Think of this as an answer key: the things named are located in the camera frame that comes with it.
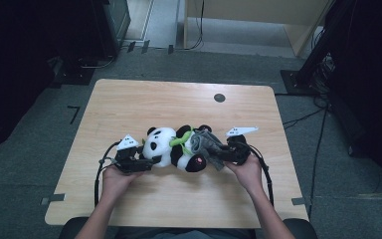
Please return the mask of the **panda plush toy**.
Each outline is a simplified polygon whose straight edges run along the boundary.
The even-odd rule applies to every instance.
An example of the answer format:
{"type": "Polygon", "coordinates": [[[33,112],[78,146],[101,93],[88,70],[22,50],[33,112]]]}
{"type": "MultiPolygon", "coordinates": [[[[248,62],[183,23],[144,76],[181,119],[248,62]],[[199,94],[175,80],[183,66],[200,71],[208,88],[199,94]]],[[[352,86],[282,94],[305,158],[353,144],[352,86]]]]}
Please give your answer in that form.
{"type": "Polygon", "coordinates": [[[201,131],[211,132],[207,125],[194,128],[182,125],[178,129],[171,127],[152,127],[147,132],[147,139],[143,142],[141,156],[145,159],[158,159],[157,167],[174,165],[186,172],[203,170],[207,161],[201,153],[192,151],[192,136],[201,131]]]}

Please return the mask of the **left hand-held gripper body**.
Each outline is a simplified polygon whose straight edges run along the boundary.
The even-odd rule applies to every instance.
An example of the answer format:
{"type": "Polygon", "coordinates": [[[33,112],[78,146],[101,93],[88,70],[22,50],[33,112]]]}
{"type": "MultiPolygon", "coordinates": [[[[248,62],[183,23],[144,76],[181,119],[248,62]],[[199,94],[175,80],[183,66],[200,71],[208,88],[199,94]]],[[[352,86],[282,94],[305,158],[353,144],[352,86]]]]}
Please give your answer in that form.
{"type": "Polygon", "coordinates": [[[134,164],[144,163],[135,158],[139,143],[127,134],[116,147],[115,166],[123,173],[132,173],[134,164]]]}

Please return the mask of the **black floor base plate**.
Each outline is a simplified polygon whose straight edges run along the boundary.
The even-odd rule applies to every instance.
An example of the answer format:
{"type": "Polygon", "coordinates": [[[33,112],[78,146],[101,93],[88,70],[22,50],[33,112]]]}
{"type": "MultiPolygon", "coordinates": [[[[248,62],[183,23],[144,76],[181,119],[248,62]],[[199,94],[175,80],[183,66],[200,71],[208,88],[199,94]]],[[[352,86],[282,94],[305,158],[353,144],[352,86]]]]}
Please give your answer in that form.
{"type": "Polygon", "coordinates": [[[55,76],[50,83],[51,88],[58,89],[62,85],[88,86],[94,74],[94,69],[71,67],[69,63],[57,58],[53,67],[55,76]]]}

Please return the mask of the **light wooden cabinet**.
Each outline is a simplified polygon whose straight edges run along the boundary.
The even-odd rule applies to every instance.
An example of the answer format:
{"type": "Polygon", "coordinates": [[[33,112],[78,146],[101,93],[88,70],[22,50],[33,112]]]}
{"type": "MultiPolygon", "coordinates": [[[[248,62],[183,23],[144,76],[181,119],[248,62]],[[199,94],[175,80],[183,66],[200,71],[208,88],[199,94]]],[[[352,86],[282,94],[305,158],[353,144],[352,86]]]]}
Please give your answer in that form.
{"type": "Polygon", "coordinates": [[[300,56],[334,0],[185,0],[185,19],[282,24],[293,53],[300,56]]]}

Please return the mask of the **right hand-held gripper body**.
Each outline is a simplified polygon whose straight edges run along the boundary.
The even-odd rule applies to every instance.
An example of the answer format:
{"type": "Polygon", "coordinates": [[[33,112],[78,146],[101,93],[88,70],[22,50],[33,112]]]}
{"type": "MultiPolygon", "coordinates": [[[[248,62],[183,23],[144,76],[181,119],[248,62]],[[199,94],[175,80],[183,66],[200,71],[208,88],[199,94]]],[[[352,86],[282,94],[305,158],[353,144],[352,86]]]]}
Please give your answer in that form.
{"type": "Polygon", "coordinates": [[[244,137],[245,133],[257,131],[257,126],[234,126],[226,132],[227,137],[227,155],[226,161],[242,165],[250,155],[251,149],[244,137]]]}

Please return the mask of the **person's left hand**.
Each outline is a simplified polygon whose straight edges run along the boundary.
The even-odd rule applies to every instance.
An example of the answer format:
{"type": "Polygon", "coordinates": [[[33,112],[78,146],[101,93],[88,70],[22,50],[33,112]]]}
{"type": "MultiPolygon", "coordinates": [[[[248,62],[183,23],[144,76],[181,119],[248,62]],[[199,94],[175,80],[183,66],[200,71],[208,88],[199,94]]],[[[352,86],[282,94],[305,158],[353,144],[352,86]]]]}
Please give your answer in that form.
{"type": "Polygon", "coordinates": [[[109,166],[103,172],[102,199],[117,199],[128,188],[130,183],[140,177],[142,172],[133,172],[130,174],[122,173],[115,166],[109,166]]]}

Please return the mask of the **person's right hand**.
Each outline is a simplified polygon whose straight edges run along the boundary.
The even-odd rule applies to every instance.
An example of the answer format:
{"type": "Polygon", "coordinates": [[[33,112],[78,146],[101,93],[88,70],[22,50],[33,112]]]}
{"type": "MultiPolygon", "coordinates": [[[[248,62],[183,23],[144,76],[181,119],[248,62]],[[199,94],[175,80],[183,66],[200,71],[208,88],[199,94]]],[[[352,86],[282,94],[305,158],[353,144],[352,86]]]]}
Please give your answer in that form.
{"type": "Polygon", "coordinates": [[[263,192],[262,169],[259,160],[253,154],[250,154],[242,165],[226,162],[226,166],[235,173],[240,184],[250,195],[263,192]]]}

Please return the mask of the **person's lap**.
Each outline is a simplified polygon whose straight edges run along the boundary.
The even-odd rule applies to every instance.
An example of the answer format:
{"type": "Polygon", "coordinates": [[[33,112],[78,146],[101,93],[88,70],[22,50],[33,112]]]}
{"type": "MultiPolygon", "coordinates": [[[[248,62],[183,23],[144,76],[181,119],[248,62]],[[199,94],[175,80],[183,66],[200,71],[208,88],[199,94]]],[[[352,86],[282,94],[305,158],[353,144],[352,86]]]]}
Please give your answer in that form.
{"type": "Polygon", "coordinates": [[[114,239],[257,239],[253,229],[120,227],[114,239]]]}

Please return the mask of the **grey fluffy cloth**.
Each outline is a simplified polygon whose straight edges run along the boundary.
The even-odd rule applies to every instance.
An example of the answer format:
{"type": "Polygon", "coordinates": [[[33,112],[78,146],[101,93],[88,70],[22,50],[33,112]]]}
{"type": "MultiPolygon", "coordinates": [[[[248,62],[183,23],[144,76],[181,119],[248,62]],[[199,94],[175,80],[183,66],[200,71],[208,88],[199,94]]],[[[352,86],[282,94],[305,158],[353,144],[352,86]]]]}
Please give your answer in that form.
{"type": "Polygon", "coordinates": [[[212,156],[213,154],[210,154],[208,149],[211,148],[228,148],[227,145],[221,143],[219,139],[214,136],[211,132],[208,130],[197,130],[192,136],[191,136],[191,151],[194,154],[201,154],[207,161],[213,164],[213,166],[218,170],[222,170],[225,166],[223,163],[216,163],[213,161],[212,156]]]}

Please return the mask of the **black metal stand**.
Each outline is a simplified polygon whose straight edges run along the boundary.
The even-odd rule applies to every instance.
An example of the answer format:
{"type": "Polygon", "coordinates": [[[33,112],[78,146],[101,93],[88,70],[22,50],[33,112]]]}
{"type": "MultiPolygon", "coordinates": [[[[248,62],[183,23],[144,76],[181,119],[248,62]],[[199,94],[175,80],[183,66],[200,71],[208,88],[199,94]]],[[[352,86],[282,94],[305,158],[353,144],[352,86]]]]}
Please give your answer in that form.
{"type": "Polygon", "coordinates": [[[337,0],[331,6],[332,13],[326,15],[326,28],[314,49],[299,71],[281,70],[281,76],[286,87],[286,94],[291,96],[315,96],[319,90],[314,88],[314,72],[326,56],[332,43],[332,38],[338,32],[339,23],[352,0],[337,0]]]}

